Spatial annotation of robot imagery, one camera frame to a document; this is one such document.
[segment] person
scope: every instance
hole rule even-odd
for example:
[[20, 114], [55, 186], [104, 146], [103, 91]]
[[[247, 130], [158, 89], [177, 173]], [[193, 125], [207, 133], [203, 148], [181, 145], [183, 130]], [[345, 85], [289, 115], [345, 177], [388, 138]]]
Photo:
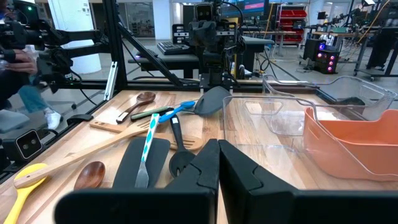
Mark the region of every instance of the person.
[[23, 50], [14, 50], [18, 63], [9, 63], [0, 73], [0, 110], [4, 109], [7, 99], [29, 83], [29, 76], [37, 73], [36, 63]]
[[[0, 0], [0, 20], [4, 17], [11, 17], [11, 19], [14, 17], [6, 6], [7, 1]], [[18, 63], [9, 63], [0, 79], [0, 109], [6, 108], [6, 106], [9, 105], [7, 99], [13, 94], [16, 94], [16, 91], [19, 91], [19, 95], [27, 111], [30, 113], [43, 111], [48, 128], [56, 129], [62, 120], [62, 116], [44, 101], [40, 95], [39, 89], [30, 85], [29, 81], [27, 81], [27, 79], [30, 81], [34, 80], [34, 75], [37, 73], [35, 58], [23, 50], [14, 51], [16, 52], [16, 61], [18, 61]], [[28, 77], [18, 73], [28, 73]]]

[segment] wooden spatula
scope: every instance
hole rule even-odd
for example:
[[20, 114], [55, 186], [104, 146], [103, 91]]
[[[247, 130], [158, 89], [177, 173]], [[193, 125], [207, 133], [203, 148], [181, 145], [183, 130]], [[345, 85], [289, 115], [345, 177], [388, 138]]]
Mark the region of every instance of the wooden spatula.
[[102, 149], [105, 149], [109, 146], [112, 146], [113, 144], [122, 141], [123, 139], [127, 139], [129, 137], [135, 136], [140, 133], [144, 133], [148, 130], [149, 127], [149, 120], [145, 119], [142, 121], [139, 121], [134, 124], [132, 124], [130, 127], [128, 127], [126, 130], [123, 132], [119, 133], [115, 137], [105, 140], [101, 143], [98, 143], [94, 146], [88, 147], [80, 152], [74, 153], [73, 155], [67, 156], [61, 161], [58, 161], [52, 165], [49, 165], [47, 167], [44, 167], [43, 169], [39, 169], [35, 172], [32, 172], [30, 174], [24, 175], [23, 177], [20, 177], [16, 180], [14, 180], [14, 186], [17, 189], [23, 188], [25, 186], [28, 186], [29, 184], [32, 184], [52, 173], [55, 171], [69, 166], [70, 164], [77, 162], [81, 159], [84, 159]]
[[[116, 125], [116, 124], [108, 124], [101, 121], [92, 120], [90, 121], [90, 126], [93, 128], [98, 128], [102, 130], [112, 131], [114, 133], [121, 133], [126, 129], [126, 127]], [[145, 137], [145, 133], [138, 134], [137, 136]], [[177, 142], [175, 141], [174, 135], [169, 133], [155, 133], [155, 138], [166, 139], [170, 141], [170, 148], [176, 150]], [[189, 151], [195, 151], [203, 148], [204, 141], [195, 136], [188, 136], [183, 134], [183, 145]]]

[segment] screen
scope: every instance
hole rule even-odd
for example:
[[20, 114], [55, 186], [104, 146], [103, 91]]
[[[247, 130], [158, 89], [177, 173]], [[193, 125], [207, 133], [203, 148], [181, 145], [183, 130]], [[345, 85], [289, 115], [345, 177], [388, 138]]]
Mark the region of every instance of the screen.
[[[234, 4], [242, 10], [243, 16], [262, 15], [264, 13], [264, 5], [266, 0], [226, 0], [227, 2]], [[239, 11], [228, 4], [222, 6], [223, 16], [237, 16]]]

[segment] black spatula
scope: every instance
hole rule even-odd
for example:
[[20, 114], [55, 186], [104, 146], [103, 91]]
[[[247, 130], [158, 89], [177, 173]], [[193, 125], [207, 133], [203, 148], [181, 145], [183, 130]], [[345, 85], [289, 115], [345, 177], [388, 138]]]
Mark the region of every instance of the black spatula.
[[169, 162], [169, 171], [172, 177], [178, 177], [180, 173], [186, 168], [186, 166], [191, 163], [191, 161], [195, 158], [194, 153], [188, 151], [183, 144], [182, 141], [182, 132], [180, 120], [177, 115], [174, 115], [172, 119], [170, 119], [175, 142], [177, 143], [177, 152], [173, 155]]

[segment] white pillar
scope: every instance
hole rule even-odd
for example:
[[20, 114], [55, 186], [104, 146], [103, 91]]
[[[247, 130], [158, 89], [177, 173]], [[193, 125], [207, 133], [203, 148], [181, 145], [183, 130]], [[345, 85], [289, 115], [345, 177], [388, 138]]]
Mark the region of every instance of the white pillar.
[[314, 0], [310, 3], [310, 14], [308, 18], [310, 19], [310, 25], [318, 24], [318, 12], [322, 12], [324, 0]]
[[[93, 30], [92, 11], [88, 0], [49, 0], [55, 28], [65, 31]], [[64, 48], [93, 45], [92, 40], [79, 40], [65, 44]], [[72, 70], [78, 74], [93, 73], [101, 70], [98, 54], [73, 58]]]
[[170, 40], [172, 38], [172, 5], [170, 0], [153, 0], [155, 38], [157, 40]]

